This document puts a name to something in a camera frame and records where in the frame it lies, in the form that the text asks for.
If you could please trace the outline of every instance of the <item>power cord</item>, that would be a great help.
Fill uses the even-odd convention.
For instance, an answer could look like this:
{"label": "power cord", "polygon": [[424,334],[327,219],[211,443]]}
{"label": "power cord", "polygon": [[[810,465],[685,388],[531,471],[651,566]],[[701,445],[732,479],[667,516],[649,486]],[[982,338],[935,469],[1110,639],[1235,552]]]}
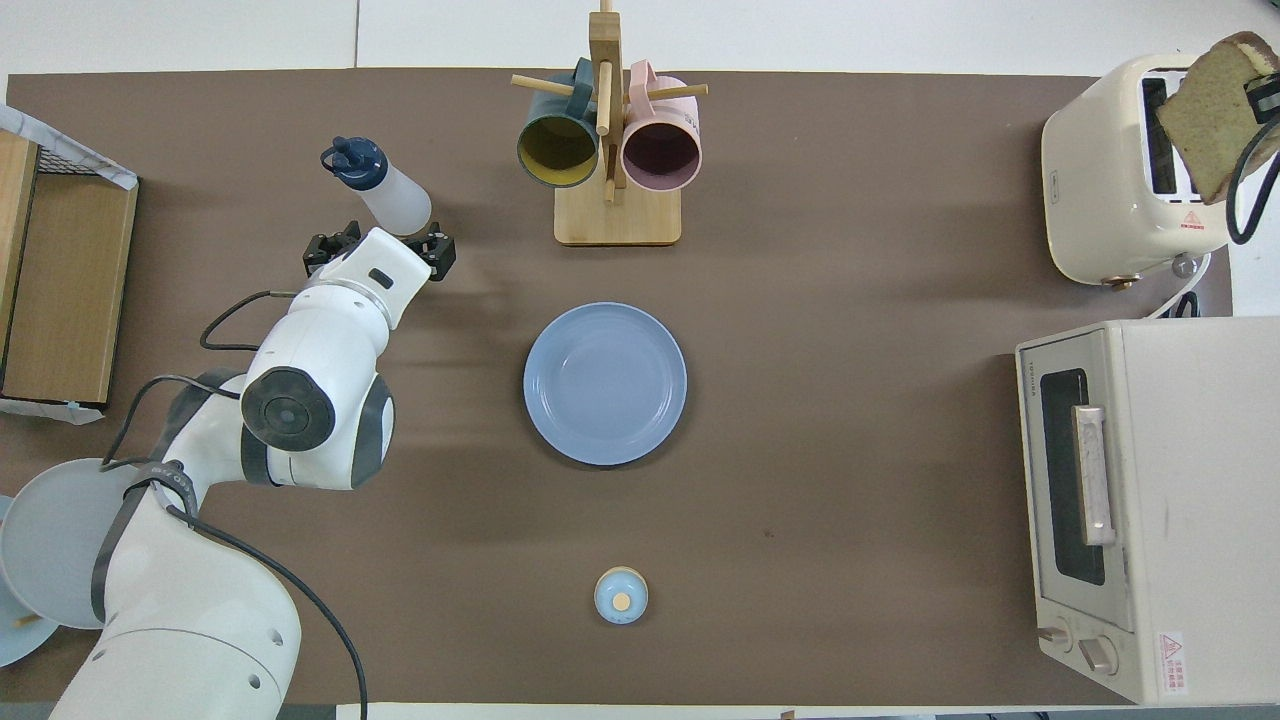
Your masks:
{"label": "power cord", "polygon": [[133,423],[133,414],[137,413],[138,404],[142,402],[142,398],[147,395],[148,389],[154,388],[155,386],[165,380],[187,383],[191,387],[200,388],[210,395],[220,395],[223,397],[229,397],[232,400],[239,400],[239,393],[237,392],[223,389],[220,387],[207,386],[197,380],[196,378],[188,378],[187,375],[156,375],[151,378],[150,380],[143,383],[142,387],[138,388],[137,393],[133,395],[133,402],[129,405],[129,411],[124,414],[124,421],[120,423],[120,430],[115,433],[115,439],[111,441],[111,447],[108,448],[106,454],[102,456],[102,465],[101,468],[99,468],[100,471],[105,473],[106,470],[114,470],[115,468],[119,468],[122,465],[131,465],[134,461],[150,460],[150,457],[141,457],[141,459],[129,457],[128,460],[120,460],[113,462],[113,460],[115,460],[115,452],[120,450],[120,445],[124,442],[124,436],[128,434],[129,432],[129,425]]}
{"label": "power cord", "polygon": [[338,638],[342,639],[342,644],[347,646],[347,653],[351,655],[351,664],[356,667],[356,682],[360,684],[360,720],[369,720],[369,688],[365,684],[365,666],[360,662],[360,653],[356,652],[356,646],[351,642],[351,637],[347,635],[347,630],[344,630],[342,623],[338,621],[338,616],[329,610],[329,606],[325,605],[324,601],[320,600],[320,596],[308,588],[307,584],[303,583],[301,578],[294,575],[288,568],[273,560],[266,553],[247,542],[232,536],[230,533],[220,530],[198,518],[178,510],[177,505],[170,505],[166,510],[170,515],[178,518],[183,523],[187,523],[192,528],[225,542],[244,555],[248,555],[253,560],[257,560],[262,565],[266,565],[271,570],[275,570],[282,578],[293,583],[293,587],[302,591],[302,594],[307,596],[307,600],[315,603],[316,609],[320,610],[320,614],[324,615],[325,620],[333,625],[334,632],[338,633]]}
{"label": "power cord", "polygon": [[[1161,316],[1164,316],[1164,315],[1165,315],[1165,313],[1167,313],[1167,311],[1169,311],[1169,310],[1170,310],[1170,309],[1171,309],[1171,307],[1172,307],[1174,305],[1176,305],[1176,304],[1178,304],[1178,300],[1179,300],[1179,299],[1185,299],[1185,297],[1187,297],[1188,295],[1194,295],[1194,293],[1192,292],[1192,290],[1193,290],[1193,288],[1194,288],[1194,287],[1196,287],[1197,284],[1199,284],[1199,282],[1201,282],[1201,278],[1203,278],[1203,277],[1204,277],[1204,273],[1207,273],[1207,272],[1208,272],[1208,265],[1210,265],[1210,263],[1212,263],[1212,261],[1213,261],[1213,255],[1206,255],[1206,256],[1204,256],[1204,261],[1203,261],[1203,263],[1201,263],[1201,266],[1196,269],[1196,273],[1194,273],[1194,274],[1192,274],[1190,279],[1188,279],[1188,281],[1187,281],[1187,284],[1184,284],[1181,290],[1179,290],[1178,292],[1175,292],[1172,297],[1170,297],[1169,300],[1166,300],[1164,305],[1161,305],[1160,307],[1156,307],[1156,309],[1155,309],[1155,310],[1153,310],[1153,311],[1152,311],[1152,313],[1151,313],[1149,315],[1147,315],[1147,318],[1146,318],[1146,319],[1147,319],[1147,320],[1151,320],[1152,318],[1161,318]],[[1199,313],[1199,299],[1197,299],[1197,300],[1196,300],[1196,311],[1197,311],[1197,313]]]}
{"label": "power cord", "polygon": [[1258,199],[1253,202],[1253,209],[1249,211],[1249,218],[1244,223],[1244,229],[1242,231],[1239,223],[1235,219],[1235,197],[1240,188],[1240,181],[1244,179],[1244,168],[1253,159],[1253,152],[1258,149],[1258,145],[1271,131],[1280,126],[1280,115],[1276,115],[1267,120],[1262,128],[1253,135],[1249,143],[1244,146],[1244,151],[1240,152],[1240,159],[1235,163],[1235,172],[1231,173],[1231,182],[1226,186],[1226,232],[1231,236],[1231,242],[1236,245],[1244,245],[1248,242],[1253,233],[1258,229],[1258,222],[1262,219],[1262,209],[1267,206],[1267,199],[1271,197],[1271,186],[1276,182],[1276,176],[1280,176],[1280,154],[1271,160],[1271,167],[1267,169],[1266,178],[1262,181],[1262,187],[1258,188]]}
{"label": "power cord", "polygon": [[1178,301],[1178,310],[1170,307],[1165,310],[1161,318],[1199,318],[1199,296],[1194,292],[1183,293],[1183,299]]}
{"label": "power cord", "polygon": [[205,332],[200,333],[200,347],[204,347],[205,350],[250,350],[256,352],[259,348],[259,346],[256,345],[211,343],[209,342],[209,336],[212,334],[212,332],[218,329],[218,325],[223,324],[227,320],[227,318],[230,318],[236,313],[239,313],[242,307],[244,307],[250,302],[253,302],[255,300],[261,300],[264,297],[297,297],[297,296],[298,293],[296,292],[288,292],[283,290],[262,290],[255,292],[253,295],[250,295],[248,297],[241,300],[236,305],[232,305],[230,307],[224,310],[223,314],[215,318],[212,323],[209,323],[209,325],[205,328]]}

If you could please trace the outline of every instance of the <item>warning label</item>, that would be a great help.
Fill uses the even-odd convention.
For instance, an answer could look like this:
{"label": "warning label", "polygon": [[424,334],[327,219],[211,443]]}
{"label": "warning label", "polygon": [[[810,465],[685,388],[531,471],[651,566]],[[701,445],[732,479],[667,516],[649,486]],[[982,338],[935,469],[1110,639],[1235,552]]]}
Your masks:
{"label": "warning label", "polygon": [[1160,685],[1164,694],[1187,694],[1187,648],[1181,633],[1160,634]]}
{"label": "warning label", "polygon": [[1202,231],[1204,229],[1204,223],[1201,222],[1199,215],[1196,214],[1196,210],[1192,210],[1190,213],[1187,213],[1187,217],[1183,218],[1183,223],[1178,227],[1189,231]]}

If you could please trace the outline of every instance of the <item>wooden mug holder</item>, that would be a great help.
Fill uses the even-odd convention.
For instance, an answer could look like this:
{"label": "wooden mug holder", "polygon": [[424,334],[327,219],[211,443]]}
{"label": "wooden mug holder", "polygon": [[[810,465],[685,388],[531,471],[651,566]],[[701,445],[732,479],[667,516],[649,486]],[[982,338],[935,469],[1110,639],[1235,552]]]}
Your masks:
{"label": "wooden mug holder", "polygon": [[[600,161],[581,184],[556,190],[556,240],[561,245],[672,245],[680,240],[680,191],[654,192],[627,184],[622,170],[622,124],[630,100],[622,91],[622,22],[612,0],[590,15]],[[511,83],[570,95],[557,82],[512,76]],[[649,92],[650,100],[707,95],[705,85]]]}

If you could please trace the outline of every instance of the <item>blue bottle cap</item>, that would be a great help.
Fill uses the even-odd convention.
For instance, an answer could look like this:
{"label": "blue bottle cap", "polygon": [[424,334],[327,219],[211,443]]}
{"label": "blue bottle cap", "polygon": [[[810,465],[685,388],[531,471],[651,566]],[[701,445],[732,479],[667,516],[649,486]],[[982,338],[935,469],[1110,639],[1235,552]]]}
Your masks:
{"label": "blue bottle cap", "polygon": [[631,568],[612,568],[595,583],[595,611],[614,625],[635,623],[649,606],[649,585]]}
{"label": "blue bottle cap", "polygon": [[335,137],[320,164],[351,190],[372,190],[387,177],[387,154],[367,137]]}

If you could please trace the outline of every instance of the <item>white toaster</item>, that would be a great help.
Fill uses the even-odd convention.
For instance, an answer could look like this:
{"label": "white toaster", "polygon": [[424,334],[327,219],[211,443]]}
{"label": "white toaster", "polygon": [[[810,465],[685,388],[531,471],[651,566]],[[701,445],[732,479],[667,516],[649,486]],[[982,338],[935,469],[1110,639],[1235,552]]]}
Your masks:
{"label": "white toaster", "polygon": [[1044,123],[1044,220],[1064,275],[1128,287],[1180,255],[1226,245],[1226,202],[1201,201],[1156,119],[1196,58],[1132,60]]}

